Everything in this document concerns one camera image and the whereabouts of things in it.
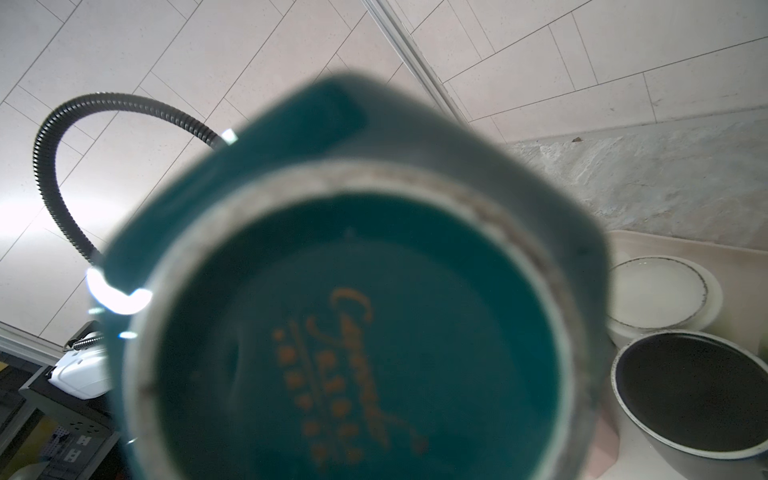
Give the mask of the pink mug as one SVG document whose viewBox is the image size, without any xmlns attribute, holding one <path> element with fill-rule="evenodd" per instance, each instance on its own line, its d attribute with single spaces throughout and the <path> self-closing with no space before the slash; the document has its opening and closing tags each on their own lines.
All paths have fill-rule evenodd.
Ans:
<svg viewBox="0 0 768 480">
<path fill-rule="evenodd" d="M 580 478 L 599 479 L 618 460 L 620 438 L 610 413 L 603 411 L 597 418 L 595 434 Z"/>
</svg>

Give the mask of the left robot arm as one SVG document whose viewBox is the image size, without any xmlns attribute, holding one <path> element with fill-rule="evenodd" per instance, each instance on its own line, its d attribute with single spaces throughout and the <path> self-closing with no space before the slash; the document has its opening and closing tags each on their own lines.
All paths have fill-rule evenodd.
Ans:
<svg viewBox="0 0 768 480">
<path fill-rule="evenodd" d="M 47 379 L 80 400 L 92 400 L 111 390 L 107 350 L 98 321 L 86 323 L 64 344 L 64 354 Z"/>
</svg>

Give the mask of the dark green mug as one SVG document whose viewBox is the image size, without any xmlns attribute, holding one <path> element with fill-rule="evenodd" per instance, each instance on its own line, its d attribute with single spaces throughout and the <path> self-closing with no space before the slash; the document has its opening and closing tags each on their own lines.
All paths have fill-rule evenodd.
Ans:
<svg viewBox="0 0 768 480">
<path fill-rule="evenodd" d="M 91 278 L 134 479 L 576 479 L 611 363 L 578 202 L 378 81 L 298 90 Z"/>
</svg>

